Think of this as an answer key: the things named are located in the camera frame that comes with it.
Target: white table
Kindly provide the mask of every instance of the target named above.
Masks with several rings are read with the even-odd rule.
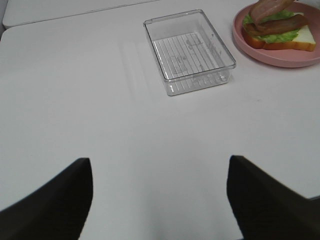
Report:
[[[8,29],[18,25],[154,1],[159,0],[8,0],[2,23]]]
[[[94,176],[83,240],[239,239],[226,195],[232,154],[305,197],[320,193],[319,65],[284,69],[240,52],[231,26],[249,0],[176,2],[4,33],[0,209],[79,157]],[[237,67],[228,84],[169,97],[142,23],[192,9],[204,10]]]

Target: lettuce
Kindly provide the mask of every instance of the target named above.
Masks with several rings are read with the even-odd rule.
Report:
[[[288,11],[288,10],[282,10],[280,12],[277,12],[273,15],[267,16],[264,19],[262,19],[262,23],[267,22],[267,21],[271,21],[271,20],[280,20],[280,19],[287,19],[292,17],[294,14],[294,12],[292,11]],[[246,15],[243,19],[242,24],[251,24],[253,23],[251,17],[249,15]],[[295,39],[298,36],[298,32],[300,29],[296,29],[293,31],[288,31],[285,33],[281,33],[281,34],[270,34],[270,35],[264,35],[264,36],[254,36],[256,39],[259,39],[261,41],[265,41],[267,44],[271,44],[271,43],[285,43],[285,42],[289,42],[292,41],[293,39]]]

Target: clear plastic container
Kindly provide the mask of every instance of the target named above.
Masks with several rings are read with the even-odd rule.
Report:
[[[202,10],[143,23],[169,96],[225,84],[236,61]]]

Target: sandwich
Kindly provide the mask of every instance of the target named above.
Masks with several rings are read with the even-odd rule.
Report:
[[[255,49],[312,52],[315,39],[303,12],[285,8],[294,0],[259,0],[242,22],[242,36]]]

